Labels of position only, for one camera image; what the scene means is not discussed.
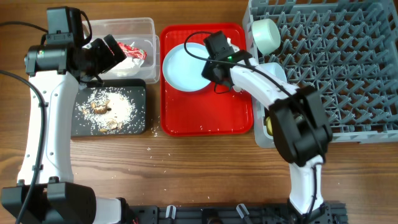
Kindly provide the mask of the green bowl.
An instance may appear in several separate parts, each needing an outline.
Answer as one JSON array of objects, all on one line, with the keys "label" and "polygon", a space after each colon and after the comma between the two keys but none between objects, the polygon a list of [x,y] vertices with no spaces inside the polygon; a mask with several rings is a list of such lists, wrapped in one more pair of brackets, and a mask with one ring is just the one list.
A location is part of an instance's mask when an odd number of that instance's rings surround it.
[{"label": "green bowl", "polygon": [[271,19],[263,19],[252,23],[254,43],[263,55],[269,55],[280,46],[281,36],[276,23]]}]

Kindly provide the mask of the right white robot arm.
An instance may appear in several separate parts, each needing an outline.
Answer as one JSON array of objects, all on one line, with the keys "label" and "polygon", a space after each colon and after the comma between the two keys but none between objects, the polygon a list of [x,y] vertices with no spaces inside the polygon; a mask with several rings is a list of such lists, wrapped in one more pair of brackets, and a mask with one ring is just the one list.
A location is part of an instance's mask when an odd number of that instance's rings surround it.
[{"label": "right white robot arm", "polygon": [[322,165],[333,133],[318,90],[289,84],[263,69],[247,51],[235,51],[222,31],[203,40],[209,56],[202,76],[229,90],[240,88],[268,110],[275,148],[289,164],[289,205],[303,222],[320,213]]}]

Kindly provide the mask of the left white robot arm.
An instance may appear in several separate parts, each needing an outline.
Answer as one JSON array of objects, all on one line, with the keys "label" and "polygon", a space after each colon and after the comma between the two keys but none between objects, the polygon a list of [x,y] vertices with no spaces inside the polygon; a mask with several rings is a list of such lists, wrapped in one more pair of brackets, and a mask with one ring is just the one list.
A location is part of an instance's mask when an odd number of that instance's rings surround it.
[{"label": "left white robot arm", "polygon": [[22,167],[1,204],[17,223],[132,223],[123,198],[97,197],[75,184],[70,159],[72,115],[82,86],[125,59],[113,36],[85,35],[87,15],[74,7],[47,9],[41,43],[25,56],[30,120]]}]

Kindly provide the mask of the light blue rice bowl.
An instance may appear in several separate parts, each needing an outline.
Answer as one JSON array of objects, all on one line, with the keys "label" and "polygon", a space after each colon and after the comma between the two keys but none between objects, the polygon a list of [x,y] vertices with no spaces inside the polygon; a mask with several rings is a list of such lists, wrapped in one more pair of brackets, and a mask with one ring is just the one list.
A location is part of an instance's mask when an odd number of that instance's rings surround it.
[{"label": "light blue rice bowl", "polygon": [[287,82],[287,77],[284,72],[284,69],[278,63],[276,62],[262,63],[260,64],[260,67],[271,73],[273,76],[277,77],[279,80]]}]

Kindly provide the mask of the light blue plate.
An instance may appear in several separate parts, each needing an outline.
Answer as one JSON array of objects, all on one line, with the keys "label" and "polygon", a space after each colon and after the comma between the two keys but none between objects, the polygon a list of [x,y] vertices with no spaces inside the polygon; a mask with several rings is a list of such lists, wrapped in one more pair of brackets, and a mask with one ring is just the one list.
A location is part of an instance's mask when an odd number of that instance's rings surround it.
[{"label": "light blue plate", "polygon": [[180,44],[165,56],[162,72],[166,82],[174,89],[194,92],[210,84],[210,81],[201,75],[205,64],[204,60],[187,54],[184,44]]}]

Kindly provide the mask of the yellow plastic cup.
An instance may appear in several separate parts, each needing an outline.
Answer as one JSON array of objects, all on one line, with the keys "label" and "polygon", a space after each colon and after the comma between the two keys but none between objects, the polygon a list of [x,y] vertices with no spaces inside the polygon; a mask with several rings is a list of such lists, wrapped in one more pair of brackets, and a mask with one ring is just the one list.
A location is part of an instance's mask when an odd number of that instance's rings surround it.
[{"label": "yellow plastic cup", "polygon": [[272,136],[273,135],[273,130],[272,130],[272,123],[271,123],[271,117],[268,116],[265,118],[265,125],[266,125],[266,130],[268,135]]}]

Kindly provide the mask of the red snack wrapper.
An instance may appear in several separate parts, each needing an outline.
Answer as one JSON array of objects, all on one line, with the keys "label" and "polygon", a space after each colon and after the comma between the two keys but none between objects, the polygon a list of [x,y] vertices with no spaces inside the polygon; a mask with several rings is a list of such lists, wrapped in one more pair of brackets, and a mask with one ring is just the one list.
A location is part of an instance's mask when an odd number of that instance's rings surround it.
[{"label": "red snack wrapper", "polygon": [[147,57],[147,53],[145,50],[131,47],[130,45],[124,44],[122,42],[118,42],[118,45],[127,57],[138,58],[141,60],[145,60]]}]

